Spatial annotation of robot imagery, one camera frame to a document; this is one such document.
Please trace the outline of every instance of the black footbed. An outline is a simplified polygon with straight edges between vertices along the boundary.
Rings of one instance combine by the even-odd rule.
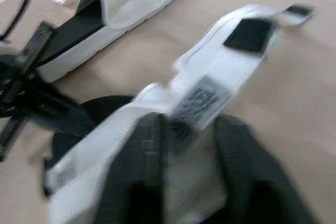
[[[303,17],[309,16],[312,13],[312,11],[313,9],[311,7],[303,6],[303,5],[292,5],[286,9],[287,13],[292,13],[295,15],[303,16]]]
[[[94,0],[74,17],[55,29],[55,34],[46,45],[37,66],[40,67],[54,60],[102,27],[104,27],[104,24],[102,22],[100,0]]]
[[[273,23],[269,20],[244,18],[223,44],[229,48],[263,54],[272,28]]]

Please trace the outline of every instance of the white slide sandal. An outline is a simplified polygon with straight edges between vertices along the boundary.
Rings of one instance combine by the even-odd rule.
[[[76,14],[50,39],[38,71],[55,81],[160,12],[173,0],[79,0]]]
[[[304,22],[312,14],[311,8],[307,10],[303,15],[303,11],[296,9],[292,12],[293,9],[290,8],[285,11],[285,15],[301,18]],[[177,61],[178,73],[167,88],[156,83],[149,85],[131,103],[107,117],[70,149],[46,171],[46,185],[52,191],[49,200],[49,223],[71,223],[78,220],[78,217],[86,220],[86,223],[93,223],[109,165],[129,139],[140,118],[153,112],[162,113],[172,122],[185,122],[196,133],[207,128],[239,94],[246,81],[265,60],[267,49],[275,42],[282,24],[279,21],[280,13],[284,12],[248,5],[228,14],[215,24],[196,45],[196,49],[191,49]],[[186,140],[179,152],[187,153],[185,150],[189,146],[190,142]],[[204,155],[201,152],[196,157],[200,159]],[[200,170],[203,176],[190,176],[193,179],[188,179],[188,186],[193,184],[195,187],[191,186],[184,193],[174,194],[173,203],[178,203],[174,207],[185,207],[181,201],[191,190],[209,190],[209,187],[198,188],[197,182],[211,178],[215,171],[209,169],[211,163],[202,165],[206,167],[205,170]],[[190,175],[186,171],[187,169],[173,164],[168,168],[167,176]],[[205,202],[203,207],[217,207],[216,204],[221,203],[221,196],[218,194],[215,198],[218,201],[212,201],[215,205],[207,205],[208,202]],[[165,210],[170,216],[176,215],[174,208]]]

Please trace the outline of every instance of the black metal frame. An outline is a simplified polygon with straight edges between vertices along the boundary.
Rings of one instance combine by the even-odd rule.
[[[35,70],[53,32],[51,25],[41,23],[21,54],[0,56],[0,117],[11,117],[0,134],[2,160],[23,119],[80,138],[97,125],[78,102],[46,83]]]

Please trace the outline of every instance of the black fabric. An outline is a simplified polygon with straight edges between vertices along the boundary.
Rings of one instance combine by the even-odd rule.
[[[286,9],[286,12],[306,17],[311,14],[312,9],[302,5],[292,5]]]
[[[163,223],[164,130],[162,115],[140,119],[110,165],[94,224]]]
[[[273,25],[265,19],[244,18],[226,39],[224,46],[263,54]]]
[[[55,29],[37,67],[40,67],[79,44],[103,26],[100,0],[94,0],[82,11]]]
[[[218,160],[228,189],[229,223],[313,224],[276,159],[254,138],[246,124],[229,116],[216,120]]]

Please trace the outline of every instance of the shoe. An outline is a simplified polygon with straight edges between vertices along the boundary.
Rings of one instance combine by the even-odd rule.
[[[108,44],[151,18],[173,0],[79,0],[76,14],[50,39],[38,64],[55,81]]]

